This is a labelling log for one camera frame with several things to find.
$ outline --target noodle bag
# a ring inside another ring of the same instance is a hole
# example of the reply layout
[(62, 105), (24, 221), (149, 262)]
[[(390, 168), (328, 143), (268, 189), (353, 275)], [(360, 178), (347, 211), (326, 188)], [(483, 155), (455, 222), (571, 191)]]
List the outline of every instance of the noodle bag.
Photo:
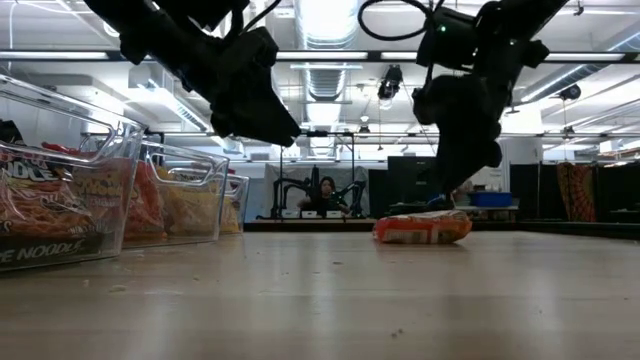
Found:
[(464, 211), (434, 211), (378, 220), (373, 236), (384, 244), (452, 244), (471, 231)]

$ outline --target person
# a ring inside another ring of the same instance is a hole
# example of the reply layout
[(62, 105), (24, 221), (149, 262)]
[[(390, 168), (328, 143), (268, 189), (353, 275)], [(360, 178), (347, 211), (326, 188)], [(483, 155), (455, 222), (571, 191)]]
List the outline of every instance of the person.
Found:
[(318, 215), (326, 216), (327, 211), (342, 211), (349, 213), (347, 203), (342, 199), (332, 199), (331, 194), (336, 191), (336, 183), (330, 176), (325, 176), (320, 180), (318, 193), (311, 197), (304, 198), (298, 202), (298, 207), (302, 210), (317, 211)]

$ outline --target clear plastic bin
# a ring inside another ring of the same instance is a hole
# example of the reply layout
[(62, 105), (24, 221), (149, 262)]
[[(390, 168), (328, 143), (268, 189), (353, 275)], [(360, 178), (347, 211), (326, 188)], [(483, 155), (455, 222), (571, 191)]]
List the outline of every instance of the clear plastic bin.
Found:
[(143, 141), (125, 247), (218, 239), (229, 159)]
[(2, 75), (0, 118), (0, 271), (118, 255), (144, 126)]
[(227, 189), (222, 209), (221, 235), (242, 234), (244, 217), (249, 199), (249, 178), (238, 175), (227, 176)]

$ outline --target wooden table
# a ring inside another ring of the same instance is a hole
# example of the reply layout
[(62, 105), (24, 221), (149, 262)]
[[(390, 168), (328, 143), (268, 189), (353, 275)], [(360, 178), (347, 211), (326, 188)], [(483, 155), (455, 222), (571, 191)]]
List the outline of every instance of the wooden table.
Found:
[(20, 360), (639, 359), (640, 246), (246, 234), (0, 279)]

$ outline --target blue bin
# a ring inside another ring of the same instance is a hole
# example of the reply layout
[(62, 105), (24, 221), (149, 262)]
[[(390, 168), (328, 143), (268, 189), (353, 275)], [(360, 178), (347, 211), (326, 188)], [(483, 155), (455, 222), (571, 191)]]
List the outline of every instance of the blue bin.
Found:
[(476, 192), (470, 193), (471, 206), (478, 207), (509, 207), (513, 204), (511, 193)]

